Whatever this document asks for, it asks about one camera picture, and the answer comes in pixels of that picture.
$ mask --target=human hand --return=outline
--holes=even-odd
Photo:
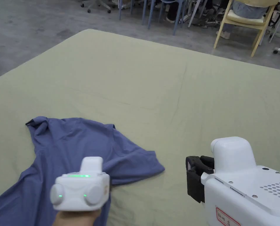
[[[101,210],[84,212],[60,211],[56,214],[53,226],[92,226]]]

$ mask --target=blue t-shirt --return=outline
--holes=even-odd
[[[146,151],[112,124],[83,118],[56,119],[39,116],[26,124],[35,146],[34,163],[15,185],[0,196],[0,225],[52,225],[56,216],[50,202],[55,178],[78,172],[86,156],[101,156],[103,171],[113,185],[131,183],[164,171],[154,151]],[[94,226],[105,226],[111,199]]]

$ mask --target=gray concrete floor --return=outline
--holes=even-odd
[[[119,21],[117,9],[108,14],[103,7],[97,7],[87,13],[87,8],[81,8],[75,0],[0,0],[0,76],[88,28],[280,69],[280,54],[272,53],[274,47],[280,47],[280,38],[268,43],[266,37],[250,58],[255,31],[236,29],[230,40],[220,40],[213,50],[216,29],[185,25],[172,36],[173,25],[158,24],[157,12],[150,30],[141,25],[141,15],[141,8],[135,9],[132,16],[125,10]]]

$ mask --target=chair cushion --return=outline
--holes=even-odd
[[[227,15],[227,19],[231,21],[236,21],[242,24],[252,24],[252,25],[262,25],[264,23],[264,16],[260,19],[248,19],[236,15],[233,10],[230,10]]]

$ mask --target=round button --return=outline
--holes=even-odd
[[[55,184],[50,190],[50,201],[53,205],[59,205],[64,199],[64,188],[61,184]]]
[[[103,189],[100,186],[94,185],[88,188],[84,194],[88,205],[96,205],[100,202],[103,195]]]

